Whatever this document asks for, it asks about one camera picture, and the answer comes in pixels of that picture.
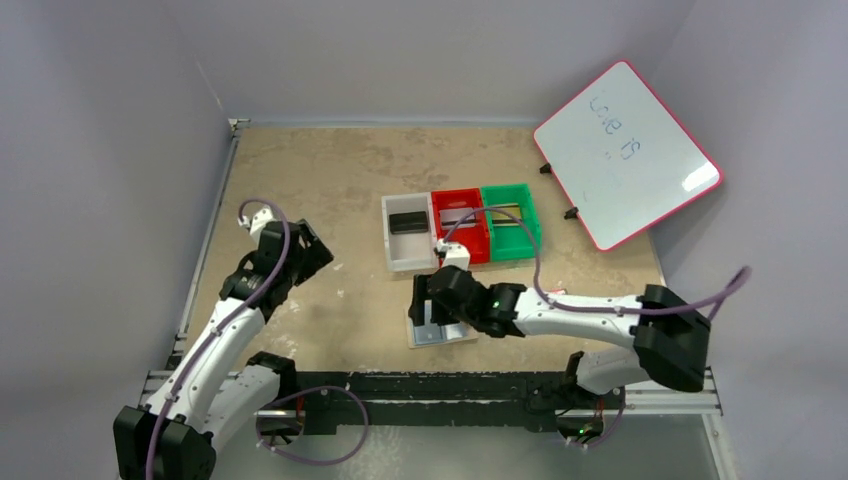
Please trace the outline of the beige card holder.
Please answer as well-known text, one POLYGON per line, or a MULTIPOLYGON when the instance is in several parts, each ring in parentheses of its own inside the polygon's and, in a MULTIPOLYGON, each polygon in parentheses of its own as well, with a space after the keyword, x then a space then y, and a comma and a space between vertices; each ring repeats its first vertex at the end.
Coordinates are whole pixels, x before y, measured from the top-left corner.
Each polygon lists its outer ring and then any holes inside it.
POLYGON ((411 319, 407 320, 407 337, 410 349, 472 342, 479 338, 479 333, 464 323, 445 326, 433 323, 432 314, 432 302, 426 300, 423 304, 424 324, 415 326, 411 319))

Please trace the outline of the silver credit card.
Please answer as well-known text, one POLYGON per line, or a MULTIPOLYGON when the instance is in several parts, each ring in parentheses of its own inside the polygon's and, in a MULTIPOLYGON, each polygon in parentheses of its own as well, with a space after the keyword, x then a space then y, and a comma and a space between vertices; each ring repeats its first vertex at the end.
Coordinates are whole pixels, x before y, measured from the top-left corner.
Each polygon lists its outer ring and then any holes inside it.
POLYGON ((473 208, 451 208, 439 211, 439 225, 445 232, 454 227, 473 228, 476 224, 477 215, 473 212, 473 208))

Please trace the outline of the green plastic bin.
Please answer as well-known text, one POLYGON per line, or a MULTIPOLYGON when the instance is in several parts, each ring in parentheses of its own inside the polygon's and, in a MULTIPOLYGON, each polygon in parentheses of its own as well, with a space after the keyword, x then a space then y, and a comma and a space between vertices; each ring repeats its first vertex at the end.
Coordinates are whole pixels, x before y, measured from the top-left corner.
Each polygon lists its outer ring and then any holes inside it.
POLYGON ((527 184, 490 185, 481 188, 483 205, 499 209, 486 211, 490 232, 490 258, 493 262, 532 259, 533 242, 511 216, 520 220, 541 248, 542 230, 531 190, 527 184))

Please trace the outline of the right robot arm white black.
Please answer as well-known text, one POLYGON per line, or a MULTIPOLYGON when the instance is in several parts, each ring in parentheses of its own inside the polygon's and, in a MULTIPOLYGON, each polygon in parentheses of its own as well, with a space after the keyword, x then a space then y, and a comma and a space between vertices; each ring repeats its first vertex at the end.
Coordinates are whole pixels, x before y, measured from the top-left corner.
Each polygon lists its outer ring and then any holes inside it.
POLYGON ((408 316, 415 326, 465 323, 493 338, 558 335, 609 344, 573 355, 568 376, 595 395, 652 380, 671 390, 703 390, 710 321, 673 291, 647 285, 640 295, 588 297, 537 292, 523 284, 485 286, 446 266, 416 274, 408 316))

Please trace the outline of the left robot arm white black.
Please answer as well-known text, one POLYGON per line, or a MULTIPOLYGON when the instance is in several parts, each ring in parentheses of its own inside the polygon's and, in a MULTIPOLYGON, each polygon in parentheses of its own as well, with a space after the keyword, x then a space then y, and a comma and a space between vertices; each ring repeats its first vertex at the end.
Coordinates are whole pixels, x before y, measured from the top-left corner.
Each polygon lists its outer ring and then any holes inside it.
POLYGON ((262 354, 226 388, 233 363, 289 291, 334 259, 304 219, 263 210, 246 221, 256 243, 224 280, 201 336, 163 385, 113 422, 122 479, 208 479, 217 456, 253 411, 270 402, 294 363, 262 354))

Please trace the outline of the black credit card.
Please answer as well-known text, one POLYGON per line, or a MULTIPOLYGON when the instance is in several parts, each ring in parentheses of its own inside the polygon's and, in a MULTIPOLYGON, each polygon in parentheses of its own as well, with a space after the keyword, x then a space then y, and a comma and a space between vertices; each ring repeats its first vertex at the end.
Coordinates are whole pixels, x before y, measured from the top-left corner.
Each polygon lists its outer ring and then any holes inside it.
POLYGON ((428 233, 429 218, 426 211, 410 211, 388 215, 389 232, 393 235, 428 233))

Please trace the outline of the gold credit card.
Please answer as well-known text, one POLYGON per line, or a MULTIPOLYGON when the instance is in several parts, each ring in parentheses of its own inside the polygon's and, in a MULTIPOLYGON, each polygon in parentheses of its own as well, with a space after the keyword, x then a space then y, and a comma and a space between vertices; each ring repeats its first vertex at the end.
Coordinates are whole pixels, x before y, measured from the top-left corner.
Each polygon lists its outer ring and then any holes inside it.
POLYGON ((495 227, 517 226, 522 220, 522 212, 518 204, 496 205, 489 211, 489 215, 495 227))

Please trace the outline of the white plastic bin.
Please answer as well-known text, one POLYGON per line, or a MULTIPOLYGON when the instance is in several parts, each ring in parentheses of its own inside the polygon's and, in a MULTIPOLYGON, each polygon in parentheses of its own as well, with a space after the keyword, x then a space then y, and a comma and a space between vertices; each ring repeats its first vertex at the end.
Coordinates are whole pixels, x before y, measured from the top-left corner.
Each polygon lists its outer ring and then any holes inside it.
POLYGON ((433 269, 436 232, 430 192, 381 198, 387 269, 410 272, 433 269))

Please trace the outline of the red plastic bin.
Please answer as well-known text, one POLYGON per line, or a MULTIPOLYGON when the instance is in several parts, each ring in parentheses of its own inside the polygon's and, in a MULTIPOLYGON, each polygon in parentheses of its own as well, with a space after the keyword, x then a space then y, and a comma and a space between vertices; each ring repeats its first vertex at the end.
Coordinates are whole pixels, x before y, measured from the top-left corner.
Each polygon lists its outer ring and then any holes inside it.
MULTIPOLYGON (((444 238, 464 215, 483 206, 479 188, 437 190, 431 193, 431 200, 438 239, 444 238)), ((468 249, 471 264, 484 264, 491 260, 490 233, 483 213, 465 219, 450 240, 468 249)))

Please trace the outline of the pink framed whiteboard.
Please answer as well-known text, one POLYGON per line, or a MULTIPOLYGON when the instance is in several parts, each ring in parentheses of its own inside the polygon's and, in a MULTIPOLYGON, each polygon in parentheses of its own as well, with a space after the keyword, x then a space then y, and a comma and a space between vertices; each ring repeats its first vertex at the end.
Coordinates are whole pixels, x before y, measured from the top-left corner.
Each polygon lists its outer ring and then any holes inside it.
POLYGON ((583 87, 533 139, 600 251, 619 247, 724 179, 627 60, 583 87))

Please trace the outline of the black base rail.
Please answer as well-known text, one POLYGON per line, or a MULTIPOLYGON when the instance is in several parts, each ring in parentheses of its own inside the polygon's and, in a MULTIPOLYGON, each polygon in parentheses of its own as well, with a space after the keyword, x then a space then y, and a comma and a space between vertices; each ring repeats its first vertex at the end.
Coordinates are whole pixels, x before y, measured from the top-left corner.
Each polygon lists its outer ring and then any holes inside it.
POLYGON ((625 390, 580 388, 561 371, 340 372, 284 375, 266 407, 292 411, 307 435, 340 426, 520 427, 531 433, 577 430, 568 412, 589 419, 622 406, 625 390))

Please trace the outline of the aluminium table frame rail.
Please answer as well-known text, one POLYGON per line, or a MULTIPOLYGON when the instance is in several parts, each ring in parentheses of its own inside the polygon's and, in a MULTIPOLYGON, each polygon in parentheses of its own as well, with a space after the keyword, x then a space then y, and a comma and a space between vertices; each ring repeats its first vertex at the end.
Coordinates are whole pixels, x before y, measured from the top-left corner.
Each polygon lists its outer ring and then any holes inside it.
POLYGON ((236 162, 238 148, 244 132, 252 127, 258 126, 258 123, 248 118, 230 118, 231 134, 229 135, 228 151, 224 161, 224 170, 220 175, 219 185, 216 187, 213 204, 209 210, 208 218, 204 224, 204 238, 199 250, 199 254, 193 266, 188 290, 185 295, 184 304, 180 307, 178 322, 168 330, 167 346, 169 350, 165 356, 160 356, 147 371, 143 389, 140 393, 140 400, 148 396, 148 391, 153 388, 154 376, 168 372, 176 368, 176 365, 183 359, 188 351, 188 340, 191 325, 201 305, 206 305, 205 300, 199 300, 201 294, 201 283, 204 273, 210 269, 208 266, 210 251, 213 237, 217 226, 221 222, 232 222, 237 216, 237 207, 239 202, 231 204, 228 198, 228 184, 232 174, 233 166, 236 162))

